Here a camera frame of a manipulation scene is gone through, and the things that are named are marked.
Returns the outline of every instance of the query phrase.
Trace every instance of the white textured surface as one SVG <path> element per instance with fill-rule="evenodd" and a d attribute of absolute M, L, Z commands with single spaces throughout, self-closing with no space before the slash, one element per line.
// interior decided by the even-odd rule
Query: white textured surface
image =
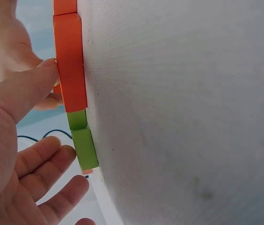
<path fill-rule="evenodd" d="M 264 0 L 78 0 L 88 119 L 127 225 L 264 225 Z"/>

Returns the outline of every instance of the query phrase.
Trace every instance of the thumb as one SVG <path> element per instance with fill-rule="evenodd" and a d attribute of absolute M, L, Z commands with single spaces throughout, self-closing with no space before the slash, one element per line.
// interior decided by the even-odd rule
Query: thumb
<path fill-rule="evenodd" d="M 43 61 L 35 69 L 16 73 L 0 82 L 0 108 L 18 123 L 48 96 L 57 78 L 55 59 Z"/>
<path fill-rule="evenodd" d="M 88 218 L 80 219 L 75 225 L 95 225 L 95 222 Z"/>

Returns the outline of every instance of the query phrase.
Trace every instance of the fingernail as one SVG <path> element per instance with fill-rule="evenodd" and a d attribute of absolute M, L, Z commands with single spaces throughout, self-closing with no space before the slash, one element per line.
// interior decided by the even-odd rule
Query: fingernail
<path fill-rule="evenodd" d="M 56 59 L 52 58 L 52 59 L 48 59 L 48 60 L 45 60 L 45 61 L 42 61 L 41 64 L 39 64 L 37 67 L 50 67 L 52 66 L 54 63 L 55 63 Z"/>

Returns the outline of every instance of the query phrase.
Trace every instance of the skin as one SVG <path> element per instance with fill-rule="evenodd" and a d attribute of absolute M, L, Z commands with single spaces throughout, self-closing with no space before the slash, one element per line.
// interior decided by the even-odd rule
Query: skin
<path fill-rule="evenodd" d="M 51 59 L 0 83 L 0 224 L 58 224 L 88 190 L 87 179 L 78 175 L 53 198 L 36 205 L 74 161 L 75 151 L 47 137 L 17 153 L 15 125 L 45 99 L 57 77 Z M 94 222 L 82 219 L 77 224 Z"/>
<path fill-rule="evenodd" d="M 17 0 L 0 0 L 0 82 L 42 62 L 32 51 L 27 30 L 15 16 L 16 4 Z M 61 94 L 49 93 L 35 109 L 55 109 L 62 104 Z"/>
<path fill-rule="evenodd" d="M 58 80 L 55 59 L 42 62 L 33 53 L 15 8 L 16 0 L 0 0 L 0 224 L 55 225 L 85 195 L 89 183 L 75 176 L 50 200 L 36 204 L 76 155 L 55 137 L 17 152 L 15 125 L 36 105 L 52 109 L 62 100 L 50 94 Z M 83 218 L 76 224 L 94 222 Z"/>

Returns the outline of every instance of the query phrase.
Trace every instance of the finger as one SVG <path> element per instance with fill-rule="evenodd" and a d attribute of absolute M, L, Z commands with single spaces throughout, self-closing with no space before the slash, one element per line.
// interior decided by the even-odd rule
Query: finger
<path fill-rule="evenodd" d="M 76 158 L 75 150 L 68 145 L 61 146 L 54 156 L 33 173 L 20 179 L 35 202 L 41 199 L 69 168 Z"/>
<path fill-rule="evenodd" d="M 58 106 L 63 105 L 62 95 L 57 93 L 50 93 L 41 103 L 36 105 L 36 110 L 50 110 L 56 109 Z"/>
<path fill-rule="evenodd" d="M 15 162 L 15 172 L 19 179 L 32 173 L 48 161 L 60 149 L 60 145 L 58 138 L 50 136 L 20 151 Z"/>
<path fill-rule="evenodd" d="M 54 197 L 39 205 L 39 208 L 49 224 L 58 224 L 78 204 L 88 189 L 88 180 L 77 175 Z"/>
<path fill-rule="evenodd" d="M 48 96 L 57 78 L 55 59 L 46 60 L 33 70 L 17 73 L 0 83 L 0 108 L 18 123 Z"/>
<path fill-rule="evenodd" d="M 80 219 L 76 225 L 95 225 L 95 222 L 88 218 Z"/>

